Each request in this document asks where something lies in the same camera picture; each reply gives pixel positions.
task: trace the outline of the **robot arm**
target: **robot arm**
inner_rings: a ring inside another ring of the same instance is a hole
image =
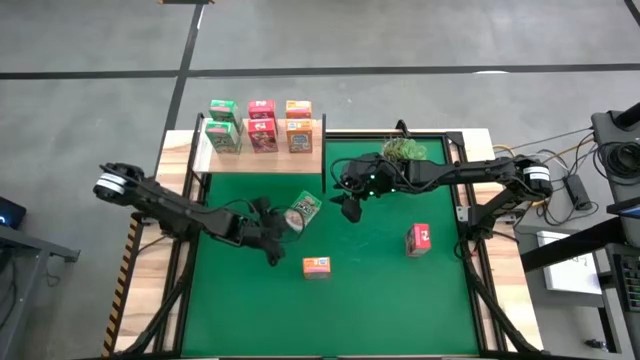
[[[337,163],[348,161],[340,178],[334,173]],[[506,189],[485,205],[470,209],[468,226],[474,237],[489,238],[480,231],[493,228],[495,220],[524,201],[543,200],[551,195],[553,187],[549,169],[539,161],[524,156],[496,160],[438,165],[428,160],[401,160],[391,162],[378,153],[358,158],[338,159],[331,165],[334,188],[343,189],[343,195],[331,201],[342,205],[342,214],[351,222],[360,221],[360,201],[380,197],[390,192],[420,194],[433,191],[440,185],[498,182]]]
[[[246,201],[259,216],[260,221],[256,221],[226,206],[210,209],[190,201],[160,186],[153,178],[145,178],[137,166],[108,163],[100,168],[104,173],[93,188],[99,199],[135,207],[157,219],[163,232],[171,237],[187,240],[204,231],[232,246],[262,249],[271,266],[285,255],[278,240],[288,226],[284,216],[269,209],[267,198]]]

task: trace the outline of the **gray floor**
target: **gray floor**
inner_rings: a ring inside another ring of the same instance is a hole
[[[177,69],[193,9],[0,0],[0,72]],[[191,68],[624,62],[640,62],[640,28],[621,0],[220,0],[205,8]],[[97,166],[126,161],[153,171],[174,84],[0,81],[0,168],[11,169],[0,195],[29,209],[27,232],[82,249],[73,266],[51,262],[63,281],[42,288],[25,359],[98,355],[130,211],[95,199]],[[215,97],[297,98],[312,100],[333,128],[403,118],[415,128],[485,127],[494,143],[518,144],[625,109],[640,100],[638,84],[640,72],[189,79],[176,128],[191,128]],[[544,147],[562,150],[582,136]],[[552,172],[562,174],[555,165]],[[612,201],[590,162],[580,174],[593,200],[603,208]],[[559,217],[568,206],[564,194],[554,198]],[[567,227],[606,217],[601,209]],[[541,222],[528,214],[523,223]],[[624,358],[581,344],[602,336],[595,310],[534,305],[547,350]]]

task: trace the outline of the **green tabletop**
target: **green tabletop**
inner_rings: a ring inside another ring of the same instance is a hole
[[[444,163],[441,140],[420,141]],[[379,151],[382,141],[330,141],[327,169],[340,157]],[[348,222],[329,198],[327,175],[215,174],[208,203],[267,195],[289,206],[302,190],[323,200],[301,239],[270,267],[262,251],[201,236],[183,344],[184,356],[477,354],[454,205],[448,187],[363,202]],[[405,255],[404,235],[428,223],[432,249]],[[329,280],[305,280],[302,258],[329,256]]]

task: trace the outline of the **wooden table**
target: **wooden table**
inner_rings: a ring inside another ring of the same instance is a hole
[[[354,132],[357,130],[328,131]],[[390,130],[369,129],[366,131],[390,132]],[[468,161],[495,158],[487,129],[424,129],[412,130],[412,133],[444,131],[462,132]],[[194,132],[191,130],[168,131],[162,145],[156,180],[162,186],[176,193],[182,193],[183,190],[193,135]],[[204,168],[210,162],[218,161],[210,157],[210,150],[207,151],[205,151],[204,157],[202,153],[196,156],[194,168]],[[464,187],[459,186],[458,189],[461,200],[466,198],[466,196],[463,196],[465,195]],[[502,186],[496,183],[474,185],[478,204],[486,203],[501,190]],[[195,187],[192,194],[197,191],[198,189]],[[113,309],[109,315],[107,335],[102,351],[103,356],[107,356],[110,351],[121,351],[131,345],[162,302],[172,243],[168,239],[160,241],[138,256],[132,257],[134,241],[137,238],[140,239],[140,246],[143,246],[160,237],[160,231],[156,225],[145,226],[144,231],[142,229],[143,227],[132,219],[123,255],[121,273],[116,284]],[[506,224],[496,225],[496,230],[513,235],[513,229]],[[525,338],[538,349],[542,349],[542,341],[517,245],[510,239],[494,236],[493,239],[486,242],[486,246],[500,306]],[[180,260],[179,268],[184,264],[184,256]],[[175,335],[177,311],[177,306],[175,306],[168,321],[165,334],[165,349],[171,348],[172,339]],[[493,336],[491,316],[484,304],[481,305],[481,313],[489,349],[495,349],[496,342]],[[510,343],[508,343],[508,346],[510,350],[514,350]]]

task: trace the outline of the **snack package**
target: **snack package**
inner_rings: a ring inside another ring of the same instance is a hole
[[[291,205],[291,208],[294,210],[287,210],[284,213],[284,217],[287,220],[287,224],[297,231],[302,231],[302,224],[304,221],[304,227],[306,228],[309,225],[311,219],[320,211],[320,207],[322,206],[322,201],[320,201],[315,196],[311,195],[308,191],[302,191],[300,196],[296,199],[296,201]]]
[[[276,102],[273,100],[249,101],[250,119],[275,119]]]
[[[407,256],[418,257],[431,249],[431,234],[428,224],[413,224],[405,235]]]
[[[302,259],[305,279],[328,279],[331,275],[331,259],[328,257]]]
[[[289,152],[313,152],[313,123],[311,120],[287,119],[285,122]]]
[[[237,154],[240,152],[242,142],[233,123],[212,119],[207,119],[206,121],[205,133],[217,153]]]
[[[249,120],[248,134],[256,153],[278,151],[274,119]]]
[[[311,119],[311,101],[287,100],[285,115],[287,119]]]
[[[238,104],[233,100],[211,100],[209,115],[215,121],[233,123],[238,134],[244,131],[244,123],[238,112]]]

